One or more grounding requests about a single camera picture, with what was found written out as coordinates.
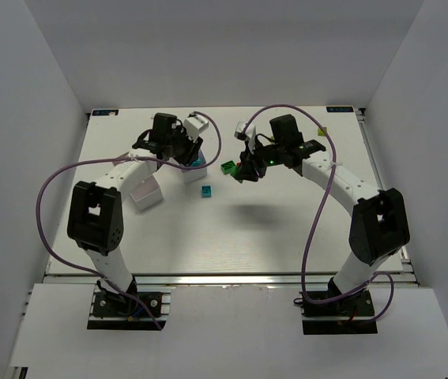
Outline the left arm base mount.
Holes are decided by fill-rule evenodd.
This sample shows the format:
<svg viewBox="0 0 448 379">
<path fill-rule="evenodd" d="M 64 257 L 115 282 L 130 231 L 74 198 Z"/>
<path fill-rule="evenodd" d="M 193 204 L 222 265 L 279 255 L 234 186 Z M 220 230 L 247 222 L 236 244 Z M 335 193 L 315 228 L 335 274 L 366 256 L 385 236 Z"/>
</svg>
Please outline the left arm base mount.
<svg viewBox="0 0 448 379">
<path fill-rule="evenodd" d="M 107 294 L 94 286 L 87 329 L 108 331 L 160 331 L 168 320 L 171 288 L 138 287 L 143 306 L 121 295 Z"/>
</svg>

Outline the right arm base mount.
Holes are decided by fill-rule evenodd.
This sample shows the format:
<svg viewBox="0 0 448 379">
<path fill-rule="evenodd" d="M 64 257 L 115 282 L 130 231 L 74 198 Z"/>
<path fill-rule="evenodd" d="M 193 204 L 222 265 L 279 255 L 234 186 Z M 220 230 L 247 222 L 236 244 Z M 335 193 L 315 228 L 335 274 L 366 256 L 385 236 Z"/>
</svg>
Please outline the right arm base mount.
<svg viewBox="0 0 448 379">
<path fill-rule="evenodd" d="M 315 305 L 301 295 L 293 300 L 301 309 L 305 336 L 373 335 L 378 333 L 375 308 L 368 290 L 350 298 Z"/>
</svg>

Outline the dark green lego brick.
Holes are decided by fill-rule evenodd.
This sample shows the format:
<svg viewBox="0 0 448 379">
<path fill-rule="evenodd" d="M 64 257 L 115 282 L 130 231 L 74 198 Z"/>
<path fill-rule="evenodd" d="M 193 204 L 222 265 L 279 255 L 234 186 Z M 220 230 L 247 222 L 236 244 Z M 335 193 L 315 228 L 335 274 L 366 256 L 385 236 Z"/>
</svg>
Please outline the dark green lego brick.
<svg viewBox="0 0 448 379">
<path fill-rule="evenodd" d="M 231 174 L 236 168 L 236 163 L 233 160 L 229 160 L 220 165 L 220 169 L 224 175 Z"/>
</svg>

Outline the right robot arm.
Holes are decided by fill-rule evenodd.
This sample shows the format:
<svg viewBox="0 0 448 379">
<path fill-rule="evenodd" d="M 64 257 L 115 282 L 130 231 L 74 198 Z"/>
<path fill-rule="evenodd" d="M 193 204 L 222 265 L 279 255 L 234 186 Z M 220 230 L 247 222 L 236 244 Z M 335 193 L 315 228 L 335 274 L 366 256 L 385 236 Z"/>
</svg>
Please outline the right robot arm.
<svg viewBox="0 0 448 379">
<path fill-rule="evenodd" d="M 269 124 L 273 138 L 268 144 L 259 141 L 254 125 L 241 122 L 236 126 L 235 138 L 244 141 L 245 149 L 233 173 L 235 180 L 256 182 L 268 168 L 282 165 L 327 190 L 351 217 L 351 252 L 330 280 L 329 296 L 341 298 L 360 291 L 410 240 L 401 192 L 366 183 L 334 161 L 319 141 L 304 140 L 292 115 L 276 117 Z"/>
</svg>

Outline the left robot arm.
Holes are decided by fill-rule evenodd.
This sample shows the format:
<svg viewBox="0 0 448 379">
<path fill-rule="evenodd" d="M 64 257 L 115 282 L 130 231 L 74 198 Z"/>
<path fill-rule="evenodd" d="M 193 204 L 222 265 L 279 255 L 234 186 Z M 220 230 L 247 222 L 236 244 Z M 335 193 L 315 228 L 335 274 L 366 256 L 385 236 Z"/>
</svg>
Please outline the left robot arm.
<svg viewBox="0 0 448 379">
<path fill-rule="evenodd" d="M 201 134 L 209 120 L 189 114 L 179 121 L 173 114 L 157 113 L 152 128 L 132 145 L 127 160 L 116 164 L 94 182 L 79 181 L 73 188 L 67 234 L 90 257 L 104 277 L 100 286 L 111 293 L 133 293 L 133 275 L 120 252 L 124 234 L 122 203 L 130 192 L 173 159 L 189 167 L 198 159 Z"/>
</svg>

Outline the cyan and lime lego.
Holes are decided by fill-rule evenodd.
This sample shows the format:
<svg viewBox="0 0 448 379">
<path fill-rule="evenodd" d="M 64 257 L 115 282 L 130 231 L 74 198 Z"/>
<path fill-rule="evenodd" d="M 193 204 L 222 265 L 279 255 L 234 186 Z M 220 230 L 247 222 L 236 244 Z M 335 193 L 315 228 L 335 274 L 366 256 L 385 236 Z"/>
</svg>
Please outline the cyan and lime lego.
<svg viewBox="0 0 448 379">
<path fill-rule="evenodd" d="M 191 164 L 192 167 L 200 167 L 201 165 L 202 165 L 202 159 L 201 159 L 201 158 L 196 159 L 196 160 Z"/>
</svg>

